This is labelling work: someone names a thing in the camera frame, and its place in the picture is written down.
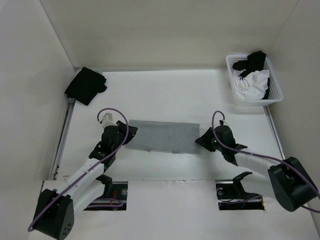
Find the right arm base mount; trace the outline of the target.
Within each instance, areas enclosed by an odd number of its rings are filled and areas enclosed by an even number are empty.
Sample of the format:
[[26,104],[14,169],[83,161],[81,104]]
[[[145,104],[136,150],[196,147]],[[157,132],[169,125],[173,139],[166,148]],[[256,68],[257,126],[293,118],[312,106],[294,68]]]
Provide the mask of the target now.
[[264,211],[264,201],[257,193],[246,192],[241,181],[253,173],[245,171],[231,180],[218,180],[215,183],[218,209],[220,211]]

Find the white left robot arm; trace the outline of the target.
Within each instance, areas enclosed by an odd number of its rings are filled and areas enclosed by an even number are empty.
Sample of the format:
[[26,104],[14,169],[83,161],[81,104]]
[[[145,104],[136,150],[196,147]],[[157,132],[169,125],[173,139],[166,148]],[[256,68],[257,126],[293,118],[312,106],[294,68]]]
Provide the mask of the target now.
[[116,152],[129,143],[138,128],[117,121],[106,126],[101,140],[81,168],[56,189],[43,190],[37,201],[28,231],[41,232],[55,240],[64,240],[71,232],[76,215],[97,198],[112,195],[112,179],[104,173],[116,159]]

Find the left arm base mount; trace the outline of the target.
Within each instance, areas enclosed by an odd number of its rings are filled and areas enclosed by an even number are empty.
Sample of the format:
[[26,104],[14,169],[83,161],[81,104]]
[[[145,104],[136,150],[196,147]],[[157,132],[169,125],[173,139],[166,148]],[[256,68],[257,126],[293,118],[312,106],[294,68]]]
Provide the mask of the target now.
[[113,181],[109,176],[97,178],[104,184],[104,192],[96,198],[85,211],[126,211],[129,183],[127,181]]

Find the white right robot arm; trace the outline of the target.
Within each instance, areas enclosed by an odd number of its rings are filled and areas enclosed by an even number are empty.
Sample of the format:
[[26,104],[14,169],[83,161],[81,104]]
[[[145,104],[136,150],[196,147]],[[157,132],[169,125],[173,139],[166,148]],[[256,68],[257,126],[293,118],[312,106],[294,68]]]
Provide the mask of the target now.
[[275,199],[283,209],[294,212],[320,196],[297,158],[280,160],[254,153],[247,146],[236,143],[227,125],[210,127],[195,143],[209,152],[218,151],[226,162],[247,169],[233,178],[231,190],[239,199],[246,195],[248,198],[266,196]]

